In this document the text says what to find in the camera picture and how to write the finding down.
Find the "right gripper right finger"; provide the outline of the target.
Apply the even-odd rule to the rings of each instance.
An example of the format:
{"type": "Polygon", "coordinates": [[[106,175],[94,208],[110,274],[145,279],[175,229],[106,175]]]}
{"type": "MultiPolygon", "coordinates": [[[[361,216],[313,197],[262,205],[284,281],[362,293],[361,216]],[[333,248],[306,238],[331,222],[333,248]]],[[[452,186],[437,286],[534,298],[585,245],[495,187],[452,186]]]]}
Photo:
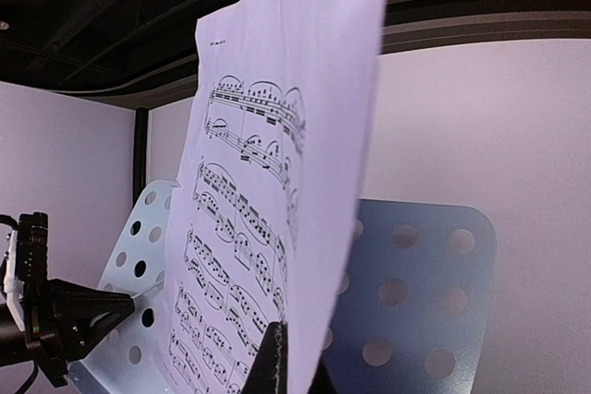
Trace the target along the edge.
{"type": "Polygon", "coordinates": [[[319,358],[317,370],[308,389],[308,394],[337,394],[322,358],[319,358]]]}

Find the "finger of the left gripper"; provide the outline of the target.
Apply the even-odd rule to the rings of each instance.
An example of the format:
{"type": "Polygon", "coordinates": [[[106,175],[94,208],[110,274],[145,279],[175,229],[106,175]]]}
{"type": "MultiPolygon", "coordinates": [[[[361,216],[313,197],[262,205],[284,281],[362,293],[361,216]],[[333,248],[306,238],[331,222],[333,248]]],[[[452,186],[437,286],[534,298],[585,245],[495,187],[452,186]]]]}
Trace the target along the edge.
{"type": "Polygon", "coordinates": [[[87,288],[58,279],[49,281],[52,314],[61,340],[60,356],[85,358],[135,312],[126,293],[87,288]]]}

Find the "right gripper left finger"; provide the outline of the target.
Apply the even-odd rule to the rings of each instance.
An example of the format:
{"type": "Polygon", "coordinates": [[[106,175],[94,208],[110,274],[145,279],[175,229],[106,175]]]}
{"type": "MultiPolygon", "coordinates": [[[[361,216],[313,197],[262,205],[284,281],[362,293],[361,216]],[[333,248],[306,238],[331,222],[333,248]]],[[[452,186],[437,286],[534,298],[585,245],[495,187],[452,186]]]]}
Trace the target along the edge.
{"type": "Polygon", "coordinates": [[[287,357],[287,324],[271,322],[264,333],[242,393],[286,394],[287,357]]]}

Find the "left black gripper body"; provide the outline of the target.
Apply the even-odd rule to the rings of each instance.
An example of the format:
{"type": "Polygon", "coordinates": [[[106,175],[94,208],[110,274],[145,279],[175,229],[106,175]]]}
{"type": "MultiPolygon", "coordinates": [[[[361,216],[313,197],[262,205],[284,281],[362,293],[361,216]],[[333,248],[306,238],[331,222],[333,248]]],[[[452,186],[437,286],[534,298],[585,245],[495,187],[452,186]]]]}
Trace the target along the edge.
{"type": "MultiPolygon", "coordinates": [[[[23,383],[32,386],[38,374],[44,374],[55,388],[67,385],[66,360],[51,347],[59,344],[58,331],[51,309],[42,298],[47,294],[48,216],[42,212],[23,213],[18,219],[3,215],[1,223],[18,232],[16,273],[23,284],[21,305],[25,331],[18,330],[8,311],[1,304],[1,365],[33,362],[33,370],[23,383]]],[[[1,264],[1,295],[6,299],[3,278],[6,273],[6,251],[1,264]]]]}

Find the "light blue music stand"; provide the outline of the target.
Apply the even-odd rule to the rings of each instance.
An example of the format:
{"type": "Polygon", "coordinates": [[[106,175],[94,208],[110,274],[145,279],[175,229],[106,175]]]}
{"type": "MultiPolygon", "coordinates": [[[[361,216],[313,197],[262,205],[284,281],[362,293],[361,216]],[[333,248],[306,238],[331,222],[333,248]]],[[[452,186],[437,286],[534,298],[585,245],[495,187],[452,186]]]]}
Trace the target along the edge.
{"type": "MultiPolygon", "coordinates": [[[[157,180],[132,209],[100,286],[129,293],[134,314],[69,367],[82,393],[237,393],[262,330],[238,312],[235,282],[203,253],[192,281],[166,285],[164,237],[175,188],[157,180]],[[196,279],[214,285],[209,291],[196,279]]],[[[298,273],[295,319],[318,321],[317,347],[340,393],[468,393],[488,317],[497,249],[490,220],[466,206],[364,199],[350,257],[298,273]]]]}

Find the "purple sheet music page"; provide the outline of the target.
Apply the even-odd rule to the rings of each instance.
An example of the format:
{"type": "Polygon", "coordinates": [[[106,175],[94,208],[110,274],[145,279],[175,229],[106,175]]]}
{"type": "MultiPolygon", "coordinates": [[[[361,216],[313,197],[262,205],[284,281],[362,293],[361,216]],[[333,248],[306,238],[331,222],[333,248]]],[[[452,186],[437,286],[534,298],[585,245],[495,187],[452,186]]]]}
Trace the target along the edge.
{"type": "MultiPolygon", "coordinates": [[[[367,157],[385,0],[239,0],[196,24],[192,102],[165,242],[165,284],[203,253],[238,312],[287,324],[287,389],[305,393],[326,332],[296,320],[297,275],[348,257],[367,157]]],[[[218,306],[206,311],[259,350],[218,306]]]]}

